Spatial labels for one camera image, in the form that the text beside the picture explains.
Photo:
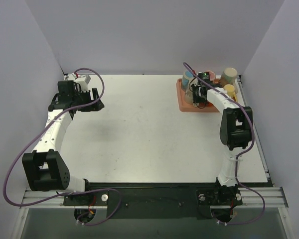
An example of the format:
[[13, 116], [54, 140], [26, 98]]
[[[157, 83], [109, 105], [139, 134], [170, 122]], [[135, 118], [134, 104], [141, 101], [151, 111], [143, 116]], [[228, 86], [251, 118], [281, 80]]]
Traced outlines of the cream floral mug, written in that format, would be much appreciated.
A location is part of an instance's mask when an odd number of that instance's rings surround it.
[[195, 86], [195, 83], [189, 83], [186, 88], [185, 95], [184, 95], [185, 102], [190, 105], [194, 104], [194, 100], [193, 100], [193, 87], [194, 86]]

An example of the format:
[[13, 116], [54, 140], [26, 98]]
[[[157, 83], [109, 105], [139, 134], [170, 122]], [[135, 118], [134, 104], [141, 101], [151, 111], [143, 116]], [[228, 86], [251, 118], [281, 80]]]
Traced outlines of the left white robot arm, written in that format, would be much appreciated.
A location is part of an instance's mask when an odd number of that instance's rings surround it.
[[75, 193], [81, 205], [92, 201], [93, 193], [86, 188], [87, 181], [70, 174], [60, 154], [66, 130], [77, 111], [97, 112], [104, 108], [96, 88], [89, 89], [91, 78], [59, 81], [58, 93], [48, 107], [47, 130], [42, 134], [31, 153], [22, 157], [22, 164], [32, 191]]

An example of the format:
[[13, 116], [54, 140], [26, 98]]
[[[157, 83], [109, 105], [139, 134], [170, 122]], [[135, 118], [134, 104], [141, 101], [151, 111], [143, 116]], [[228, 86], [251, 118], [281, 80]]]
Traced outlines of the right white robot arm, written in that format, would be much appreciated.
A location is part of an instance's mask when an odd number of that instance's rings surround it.
[[213, 190], [213, 199], [223, 204], [231, 197], [228, 188], [237, 187], [238, 169], [242, 155], [250, 151], [255, 143], [253, 112], [236, 99], [235, 87], [231, 84], [223, 88], [208, 89], [202, 84], [191, 85], [195, 104], [211, 103], [221, 114], [220, 141], [225, 146], [222, 167], [216, 181], [220, 187]]

